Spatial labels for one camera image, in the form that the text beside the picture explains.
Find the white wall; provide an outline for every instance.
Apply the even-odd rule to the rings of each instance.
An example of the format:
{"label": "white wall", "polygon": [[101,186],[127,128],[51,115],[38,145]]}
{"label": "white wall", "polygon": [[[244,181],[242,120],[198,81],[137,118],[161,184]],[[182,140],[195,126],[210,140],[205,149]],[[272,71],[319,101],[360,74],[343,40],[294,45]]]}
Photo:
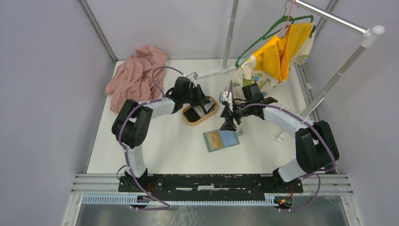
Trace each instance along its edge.
{"label": "white wall", "polygon": [[[386,33],[361,56],[318,108],[340,151],[339,171],[349,175],[367,226],[398,225],[399,2],[340,1],[335,14]],[[313,94],[320,92],[362,41],[328,22],[306,65]]]}
{"label": "white wall", "polygon": [[[309,2],[325,8],[329,0]],[[223,57],[233,0],[88,0],[88,3],[118,59],[135,54],[142,45],[154,45],[172,59]],[[284,3],[285,0],[239,1],[231,58],[238,57],[281,18]],[[295,7],[292,16],[308,14]]]}
{"label": "white wall", "polygon": [[0,225],[61,224],[111,74],[78,1],[0,2]]}

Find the cable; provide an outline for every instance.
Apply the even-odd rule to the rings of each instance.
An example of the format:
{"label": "cable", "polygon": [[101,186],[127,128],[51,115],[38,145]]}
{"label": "cable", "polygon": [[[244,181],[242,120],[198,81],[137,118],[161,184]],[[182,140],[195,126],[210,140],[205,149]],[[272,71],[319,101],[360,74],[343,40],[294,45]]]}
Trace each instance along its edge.
{"label": "cable", "polygon": [[154,187],[151,187],[151,189],[152,190],[154,190],[154,193],[155,193],[155,198],[157,197],[157,190],[155,190],[155,188]]}
{"label": "cable", "polygon": [[162,98],[165,98],[165,92],[163,91],[163,89],[161,88],[161,86],[159,86],[158,83],[157,83],[157,82],[155,81],[155,79],[154,79],[154,74],[155,74],[155,72],[156,72],[157,70],[159,70],[159,69],[162,69],[162,68],[169,68],[169,69],[172,69],[172,70],[175,70],[175,71],[179,72],[180,74],[183,74],[183,72],[177,70],[177,69],[174,68],[174,67],[169,67],[169,66],[157,67],[157,68],[155,68],[155,70],[152,71],[152,82],[154,82],[155,86],[161,91],[161,93],[162,93]]}
{"label": "cable", "polygon": [[[274,108],[274,109],[277,109],[277,110],[281,110],[281,111],[285,112],[286,114],[292,116],[293,118],[295,118],[295,119],[298,120],[299,122],[301,122],[301,123],[305,124],[306,126],[308,126],[308,127],[316,134],[317,138],[319,139],[319,141],[322,143],[322,145],[323,145],[324,148],[326,149],[328,155],[329,155],[330,158],[331,158],[331,162],[332,162],[332,164],[333,164],[333,167],[332,167],[332,168],[329,168],[329,169],[320,169],[319,171],[329,172],[329,171],[335,170],[335,168],[336,168],[336,162],[335,162],[335,158],[334,158],[333,154],[331,153],[331,151],[330,151],[330,149],[328,148],[328,146],[327,146],[326,142],[324,141],[324,139],[321,137],[321,135],[317,132],[317,130],[316,130],[311,124],[309,124],[309,123],[306,122],[305,120],[301,119],[300,117],[298,117],[298,116],[295,115],[294,113],[291,113],[290,111],[288,111],[288,110],[286,110],[286,109],[284,109],[284,108],[281,108],[281,107],[278,107],[278,106],[274,106],[274,105],[267,105],[267,104],[248,104],[247,106],[245,106],[245,107],[243,107],[243,108],[238,107],[238,106],[237,106],[237,108],[240,109],[240,110],[244,110],[244,109],[246,109],[246,108],[248,108],[248,107],[250,107],[250,106],[265,106],[265,107],[270,107],[270,108]],[[319,176],[318,174],[312,173],[312,174],[306,174],[306,175],[300,177],[299,179],[300,179],[300,180],[304,180],[304,179],[309,178],[309,177],[311,177],[311,176],[317,176],[317,178],[319,179],[319,185],[318,185],[318,187],[317,187],[316,193],[315,193],[314,196],[311,198],[311,200],[310,200],[309,202],[307,202],[306,204],[304,204],[304,205],[302,205],[302,206],[299,206],[299,207],[295,207],[295,208],[293,208],[293,209],[289,209],[288,211],[302,209],[302,208],[306,207],[307,205],[311,204],[311,203],[315,200],[315,198],[317,197],[317,194],[319,193],[320,186],[321,186],[321,179],[320,179],[320,176]]]}
{"label": "cable", "polygon": [[293,205],[294,205],[294,197],[291,196],[291,206],[290,206],[290,208],[291,208]]}
{"label": "cable", "polygon": [[118,135],[118,142],[119,142],[119,144],[122,146],[123,152],[125,153],[126,165],[127,165],[128,169],[129,169],[130,175],[132,175],[133,180],[135,181],[136,185],[137,185],[137,186],[139,187],[139,189],[140,189],[142,192],[144,192],[148,197],[150,197],[150,198],[152,198],[153,200],[158,201],[158,202],[160,202],[160,203],[162,203],[162,204],[165,205],[164,207],[147,208],[147,209],[139,209],[139,208],[136,208],[136,210],[167,210],[167,209],[170,208],[170,205],[169,205],[169,204],[167,204],[166,202],[164,202],[164,201],[162,201],[162,200],[160,200],[160,199],[158,199],[158,198],[152,196],[152,195],[151,195],[149,192],[147,192],[147,191],[141,186],[141,184],[138,182],[138,180],[137,180],[136,177],[135,177],[135,174],[133,173],[132,166],[130,165],[130,162],[129,162],[128,149],[127,149],[126,146],[123,145],[123,143],[122,143],[122,133],[123,133],[123,130],[125,129],[126,124],[128,123],[130,117],[132,117],[132,115],[134,114],[134,112],[137,111],[137,109],[139,109],[141,106],[144,106],[144,105],[149,104],[149,103],[156,103],[156,102],[159,102],[159,101],[163,101],[163,99],[165,98],[165,92],[162,90],[162,88],[159,86],[159,84],[158,84],[158,83],[155,81],[155,79],[154,79],[154,74],[155,74],[155,72],[156,72],[157,70],[161,69],[161,68],[173,69],[173,70],[179,72],[180,74],[183,74],[181,71],[179,71],[179,70],[177,70],[177,69],[175,69],[175,68],[173,68],[173,67],[169,67],[169,66],[161,66],[161,67],[156,68],[154,71],[152,71],[152,81],[154,82],[155,86],[161,91],[161,93],[162,93],[162,99],[156,99],[156,100],[146,101],[146,102],[143,102],[143,103],[137,105],[135,108],[133,108],[133,110],[129,113],[129,115],[126,117],[125,121],[123,122],[122,127],[120,128],[120,131],[119,131],[119,135]]}
{"label": "cable", "polygon": [[287,16],[286,25],[284,25],[284,27],[276,34],[276,36],[278,36],[278,35],[288,26],[288,24],[289,24],[289,18],[291,17],[292,7],[294,6],[295,2],[296,2],[296,0],[294,0],[294,1],[292,2],[291,7],[289,8],[289,13],[288,13],[288,16]]}
{"label": "cable", "polygon": [[119,168],[118,172],[116,172],[116,178],[117,178],[118,180],[120,180],[120,178],[118,177],[118,173],[119,173],[119,171],[120,171],[121,169],[123,169],[123,167],[126,167],[126,165],[123,165],[121,168]]}
{"label": "cable", "polygon": [[282,203],[281,205],[285,205],[285,206],[287,206],[288,208],[291,208],[291,206],[288,206],[288,205],[286,205],[285,203]]}
{"label": "cable", "polygon": [[[330,171],[335,170],[335,168],[336,168],[336,162],[335,162],[335,158],[334,158],[332,152],[331,152],[330,149],[328,148],[328,146],[327,146],[326,142],[324,141],[324,139],[321,137],[321,135],[317,132],[317,130],[316,130],[311,124],[309,124],[309,123],[306,122],[305,120],[301,119],[300,117],[298,117],[298,116],[295,115],[294,113],[291,113],[290,111],[288,111],[288,110],[286,110],[286,109],[284,109],[284,108],[281,108],[281,107],[278,107],[278,106],[274,106],[274,105],[267,105],[267,104],[248,104],[247,106],[245,106],[245,107],[243,107],[243,108],[238,107],[238,106],[237,106],[237,108],[240,109],[240,110],[244,110],[244,109],[246,109],[246,108],[248,108],[248,107],[251,107],[251,106],[264,106],[264,107],[269,107],[269,108],[274,108],[274,109],[277,109],[277,110],[281,110],[281,111],[285,112],[286,114],[290,115],[291,117],[295,118],[295,119],[298,120],[299,122],[302,122],[302,123],[305,124],[307,127],[309,127],[309,128],[316,134],[317,138],[319,139],[319,141],[322,143],[322,145],[323,145],[324,148],[326,149],[328,155],[329,155],[330,158],[331,158],[331,162],[332,162],[332,164],[333,164],[333,167],[331,167],[331,168],[329,168],[329,169],[320,169],[320,170],[318,170],[318,171],[330,172]],[[302,177],[302,179],[306,179],[306,178],[308,178],[308,177],[310,177],[310,174],[304,175],[304,176]]]}
{"label": "cable", "polygon": [[230,85],[229,85],[229,91],[227,92],[227,98],[229,98],[230,93],[231,93],[231,99],[234,100],[234,97],[233,97],[233,81],[231,81],[231,80],[230,80]]}
{"label": "cable", "polygon": [[307,202],[306,204],[304,204],[304,205],[302,205],[302,206],[298,206],[298,207],[295,207],[295,208],[292,208],[292,209],[288,209],[288,210],[279,209],[279,211],[280,211],[280,210],[282,210],[282,211],[300,210],[300,209],[305,208],[306,206],[310,205],[310,204],[316,199],[317,194],[319,194],[319,191],[320,191],[321,179],[320,179],[320,176],[319,176],[318,174],[316,174],[316,173],[312,173],[312,174],[310,174],[310,176],[317,176],[317,178],[319,179],[319,185],[317,186],[316,193],[315,193],[314,196],[309,200],[309,202]]}
{"label": "cable", "polygon": [[292,195],[294,194],[294,191],[292,190],[292,185],[289,186],[291,188],[291,192],[289,193],[289,197],[288,198],[292,198]]}

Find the white plastic bracket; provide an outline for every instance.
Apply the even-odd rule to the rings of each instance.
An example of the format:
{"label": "white plastic bracket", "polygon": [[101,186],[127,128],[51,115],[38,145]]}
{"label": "white plastic bracket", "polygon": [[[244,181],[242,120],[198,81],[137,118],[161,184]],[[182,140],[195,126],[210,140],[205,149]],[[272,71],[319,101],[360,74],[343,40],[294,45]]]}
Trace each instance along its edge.
{"label": "white plastic bracket", "polygon": [[229,108],[230,108],[230,110],[231,111],[233,111],[233,99],[232,99],[232,93],[229,95],[229,97],[227,97],[227,93],[228,93],[228,91],[226,91],[226,92],[223,92],[223,93],[220,93],[220,96],[219,96],[219,102],[222,104],[223,102],[227,102],[228,104],[229,104]]}
{"label": "white plastic bracket", "polygon": [[194,87],[197,87],[197,81],[195,81],[198,78],[198,74],[196,72],[190,73],[190,74],[183,74],[183,77],[186,77],[190,79],[190,82],[194,84]]}
{"label": "white plastic bracket", "polygon": [[132,167],[128,167],[129,170],[127,170],[126,172],[131,175],[130,169],[132,169],[134,173],[133,176],[137,178],[141,177],[147,169],[143,158],[143,146],[139,145],[137,147],[134,147],[133,149],[128,147],[128,158],[129,163]]}
{"label": "white plastic bracket", "polygon": [[371,30],[368,29],[366,33],[363,34],[365,39],[362,41],[361,46],[364,48],[369,48],[371,44],[377,40],[378,36],[384,34],[384,32],[385,28],[381,25],[374,26]]}
{"label": "white plastic bracket", "polygon": [[[319,106],[319,104],[321,103],[321,102],[323,102],[323,100],[324,100],[324,98],[322,98],[318,103],[317,103],[317,105],[310,111],[310,112],[313,112],[313,110],[314,109],[316,109],[316,107],[317,106]],[[279,142],[279,143],[282,143],[287,137],[288,137],[288,133],[286,132],[286,131],[282,131],[282,133],[280,133],[280,135],[276,138],[276,140]]]}
{"label": "white plastic bracket", "polygon": [[220,66],[219,70],[220,70],[220,74],[227,74],[227,73],[229,73],[229,66],[227,66],[227,67]]}
{"label": "white plastic bracket", "polygon": [[[273,104],[270,104],[270,105],[281,107],[277,103],[273,103]],[[307,126],[305,126],[303,124],[303,121],[308,121],[311,124],[313,123],[313,121],[306,120],[306,119],[303,119],[303,118],[302,118],[302,121],[298,121],[297,119],[295,119],[291,115],[289,115],[289,114],[287,114],[285,112],[281,112],[281,111],[279,111],[277,109],[274,109],[274,108],[271,108],[271,107],[265,107],[263,109],[263,115],[264,115],[264,119],[266,121],[274,123],[278,127],[282,128],[284,131],[286,131],[292,137],[295,137],[295,133],[299,129],[307,128]]]}

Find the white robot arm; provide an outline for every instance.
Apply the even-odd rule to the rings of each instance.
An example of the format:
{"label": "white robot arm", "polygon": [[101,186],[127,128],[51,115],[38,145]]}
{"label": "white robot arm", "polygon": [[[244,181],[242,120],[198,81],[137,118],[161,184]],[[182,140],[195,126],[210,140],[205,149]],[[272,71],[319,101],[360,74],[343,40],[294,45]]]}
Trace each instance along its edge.
{"label": "white robot arm", "polygon": [[[127,158],[131,163],[135,177],[141,177],[146,171],[142,143],[147,136],[151,119],[165,114],[176,113],[183,107],[183,104],[200,106],[210,103],[210,100],[202,92],[200,85],[195,82],[197,76],[196,73],[191,73],[178,77],[175,86],[170,90],[171,93],[168,91],[162,101],[148,102],[148,104],[140,106],[131,116],[131,118],[136,118],[136,121],[128,121],[126,123],[122,131],[121,142],[126,146]],[[131,99],[124,103],[112,126],[112,133],[117,140],[129,113],[141,103]]]}
{"label": "white robot arm", "polygon": [[264,99],[256,83],[242,88],[247,102],[236,105],[228,92],[220,95],[220,102],[225,105],[221,117],[225,123],[220,130],[236,131],[234,120],[240,124],[242,117],[257,116],[270,121],[295,138],[296,158],[286,165],[274,170],[273,175],[281,182],[289,182],[303,175],[313,173],[331,164],[328,151],[318,136],[308,125],[311,125],[327,144],[335,160],[339,158],[330,126],[325,121],[314,122],[287,111],[271,97]]}

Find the crumpled pink fabric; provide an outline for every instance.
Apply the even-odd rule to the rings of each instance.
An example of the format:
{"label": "crumpled pink fabric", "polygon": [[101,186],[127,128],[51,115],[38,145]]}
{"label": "crumpled pink fabric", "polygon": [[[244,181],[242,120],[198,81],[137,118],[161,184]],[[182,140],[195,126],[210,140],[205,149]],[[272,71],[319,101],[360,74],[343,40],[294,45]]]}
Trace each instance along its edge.
{"label": "crumpled pink fabric", "polygon": [[[105,87],[105,94],[112,95],[111,111],[119,113],[127,99],[135,101],[154,100],[160,95],[160,90],[152,81],[152,71],[165,65],[166,54],[154,46],[137,48],[137,56],[131,55],[121,64]],[[155,81],[163,88],[165,68],[159,69],[154,75]]]}

